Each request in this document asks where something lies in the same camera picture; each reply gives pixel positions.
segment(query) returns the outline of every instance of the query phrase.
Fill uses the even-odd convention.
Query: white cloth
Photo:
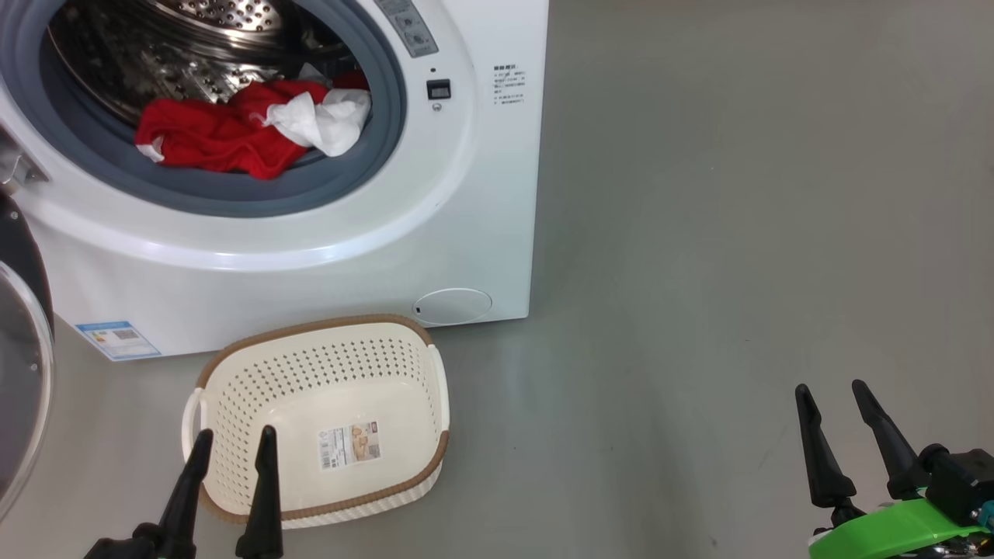
[[[262,125],[275,126],[293,143],[335,157],[359,141],[371,104],[370,93],[363,90],[331,90],[319,104],[310,93],[301,93],[287,104],[270,105]]]

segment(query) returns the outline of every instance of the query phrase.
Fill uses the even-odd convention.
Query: round panel
[[[425,324],[451,326],[482,318],[493,306],[490,295],[455,287],[429,293],[414,304],[414,316]]]

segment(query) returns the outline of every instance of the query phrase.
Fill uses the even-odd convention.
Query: button
[[[452,98],[452,87],[448,80],[428,80],[428,99]]]

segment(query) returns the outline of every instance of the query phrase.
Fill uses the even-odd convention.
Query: red towel
[[[328,89],[308,81],[253,82],[228,104],[156,99],[145,107],[134,143],[160,165],[241,170],[257,179],[272,179],[307,148],[286,139],[274,126],[262,126],[266,110],[301,93],[320,102]]]

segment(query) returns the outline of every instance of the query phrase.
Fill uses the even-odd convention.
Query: white basket
[[[184,457],[200,429],[214,431],[201,503],[222,519],[249,519],[266,425],[276,428],[283,528],[415,501],[438,479],[448,444],[441,357],[423,328],[392,315],[304,324],[222,350],[204,369],[182,426]]]

